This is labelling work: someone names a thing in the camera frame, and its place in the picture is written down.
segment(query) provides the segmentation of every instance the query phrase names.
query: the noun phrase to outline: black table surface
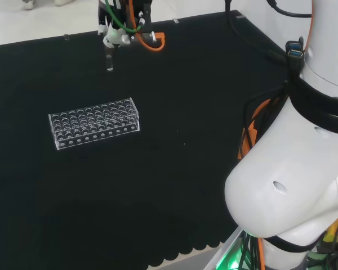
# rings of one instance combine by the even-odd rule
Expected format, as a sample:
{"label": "black table surface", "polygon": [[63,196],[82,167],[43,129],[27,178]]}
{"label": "black table surface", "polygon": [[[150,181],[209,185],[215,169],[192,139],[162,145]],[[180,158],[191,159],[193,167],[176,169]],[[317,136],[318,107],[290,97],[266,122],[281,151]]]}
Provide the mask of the black table surface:
{"label": "black table surface", "polygon": [[[224,184],[242,107],[286,70],[224,13],[179,22],[154,24],[161,53],[120,48],[113,73],[95,32],[0,46],[0,269],[145,270],[235,230]],[[129,97],[140,133],[56,150],[48,114]]]}

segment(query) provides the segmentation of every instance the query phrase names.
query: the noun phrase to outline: black cord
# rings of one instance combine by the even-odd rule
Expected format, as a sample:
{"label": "black cord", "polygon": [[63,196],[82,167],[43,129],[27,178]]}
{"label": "black cord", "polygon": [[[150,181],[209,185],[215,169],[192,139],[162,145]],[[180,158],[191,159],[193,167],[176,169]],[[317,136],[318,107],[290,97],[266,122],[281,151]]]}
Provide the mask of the black cord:
{"label": "black cord", "polygon": [[232,0],[225,0],[225,14],[226,14],[226,20],[229,24],[229,26],[231,27],[231,29],[235,32],[235,34],[239,37],[242,38],[242,40],[247,43],[249,46],[251,46],[255,51],[263,54],[266,58],[268,58],[269,60],[272,60],[273,62],[280,64],[280,65],[287,65],[287,59],[286,59],[286,55],[283,52],[282,54],[278,53],[278,52],[274,52],[272,50],[264,50],[261,49],[260,47],[258,47],[257,45],[253,44],[252,42],[250,42],[248,39],[246,39],[244,36],[242,36],[238,30],[234,27],[233,22],[232,22],[232,18],[230,15],[230,4],[231,4]]}
{"label": "black cord", "polygon": [[259,243],[258,243],[258,241],[255,241],[255,245],[256,245],[256,251],[257,251],[258,270],[262,270],[261,269],[261,260],[260,260],[260,254],[259,254]]}
{"label": "black cord", "polygon": [[252,140],[251,140],[251,137],[250,137],[250,134],[249,134],[249,126],[247,124],[247,112],[248,112],[248,107],[249,107],[249,104],[252,103],[253,101],[256,101],[259,97],[262,97],[262,96],[266,96],[270,93],[280,93],[282,92],[284,89],[284,86],[281,85],[280,87],[275,87],[265,93],[261,93],[261,94],[257,94],[253,97],[251,97],[249,100],[246,101],[246,103],[244,104],[244,108],[243,108],[243,125],[244,125],[244,133],[247,137],[247,140],[248,140],[248,144],[249,144],[249,148],[252,149],[253,148],[253,144],[252,144]]}
{"label": "black cord", "polygon": [[238,270],[242,270],[244,258],[246,256],[246,252],[247,252],[247,249],[248,249],[249,238],[250,238],[250,235],[247,233],[247,236],[246,236],[246,239],[245,239],[244,245],[243,245],[241,260],[239,261]]}
{"label": "black cord", "polygon": [[266,0],[266,1],[272,8],[274,8],[275,11],[285,16],[294,17],[294,18],[311,18],[312,17],[311,14],[298,14],[298,13],[292,13],[292,12],[282,10],[279,7],[277,7],[277,2],[275,0]]}
{"label": "black cord", "polygon": [[337,241],[338,241],[338,227],[337,227],[336,233],[334,234],[334,239],[332,242],[332,253],[335,252]]}
{"label": "black cord", "polygon": [[250,237],[250,269],[254,270],[254,238]]}
{"label": "black cord", "polygon": [[331,252],[328,253],[326,258],[326,266],[331,270],[332,269],[332,261],[336,258],[336,256],[332,256],[333,253],[338,253],[338,251],[335,250],[336,244],[338,241],[338,227],[336,229],[336,232],[334,234]]}

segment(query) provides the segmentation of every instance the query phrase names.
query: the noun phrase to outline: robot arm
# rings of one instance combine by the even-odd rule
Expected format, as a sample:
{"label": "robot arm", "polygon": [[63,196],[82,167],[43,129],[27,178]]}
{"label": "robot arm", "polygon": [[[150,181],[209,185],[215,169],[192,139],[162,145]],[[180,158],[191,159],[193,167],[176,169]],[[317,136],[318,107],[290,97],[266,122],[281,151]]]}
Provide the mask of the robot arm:
{"label": "robot arm", "polygon": [[[338,98],[338,0],[313,1],[312,26],[300,78]],[[297,267],[307,252],[285,251],[315,243],[338,218],[338,133],[303,117],[286,101],[268,131],[226,180],[225,198],[238,225],[264,238],[266,266]]]}

